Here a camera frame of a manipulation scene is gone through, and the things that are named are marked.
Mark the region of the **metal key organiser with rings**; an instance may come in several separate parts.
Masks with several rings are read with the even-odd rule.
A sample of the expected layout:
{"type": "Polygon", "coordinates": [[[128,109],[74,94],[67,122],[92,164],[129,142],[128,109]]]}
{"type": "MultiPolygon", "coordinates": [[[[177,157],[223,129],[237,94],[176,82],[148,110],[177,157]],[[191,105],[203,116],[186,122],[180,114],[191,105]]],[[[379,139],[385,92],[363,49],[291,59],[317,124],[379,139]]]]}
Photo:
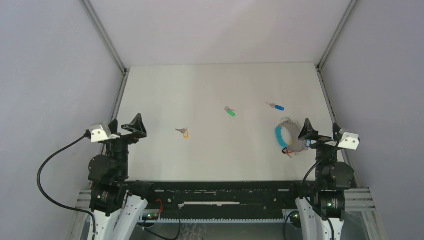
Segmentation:
{"type": "Polygon", "coordinates": [[[302,127],[297,120],[284,117],[274,130],[276,140],[282,148],[282,153],[292,158],[310,148],[310,140],[299,140],[302,127]]]}

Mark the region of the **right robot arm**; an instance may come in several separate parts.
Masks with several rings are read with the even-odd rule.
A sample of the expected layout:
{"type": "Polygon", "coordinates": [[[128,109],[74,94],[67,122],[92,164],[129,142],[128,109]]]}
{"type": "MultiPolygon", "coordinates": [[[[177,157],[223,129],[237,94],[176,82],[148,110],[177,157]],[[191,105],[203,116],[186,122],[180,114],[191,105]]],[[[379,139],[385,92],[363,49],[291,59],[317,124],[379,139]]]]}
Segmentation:
{"type": "Polygon", "coordinates": [[[310,141],[316,151],[315,164],[305,174],[300,188],[289,194],[289,203],[298,208],[302,237],[305,240],[341,239],[346,217],[345,192],[354,182],[354,169],[338,160],[340,150],[356,150],[359,135],[332,126],[333,135],[324,136],[315,130],[308,118],[298,136],[310,141]]]}

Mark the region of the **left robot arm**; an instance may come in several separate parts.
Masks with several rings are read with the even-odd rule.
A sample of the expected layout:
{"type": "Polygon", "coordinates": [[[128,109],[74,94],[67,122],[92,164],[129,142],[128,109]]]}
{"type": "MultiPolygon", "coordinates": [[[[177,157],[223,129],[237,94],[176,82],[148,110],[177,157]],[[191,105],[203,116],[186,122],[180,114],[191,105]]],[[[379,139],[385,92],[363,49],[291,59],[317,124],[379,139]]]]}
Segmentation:
{"type": "Polygon", "coordinates": [[[147,137],[142,115],[138,113],[129,124],[121,126],[127,134],[118,132],[118,120],[94,124],[88,128],[93,143],[106,147],[89,162],[88,180],[92,182],[90,229],[95,240],[128,240],[145,209],[153,207],[157,196],[150,182],[129,178],[129,145],[147,137]]]}

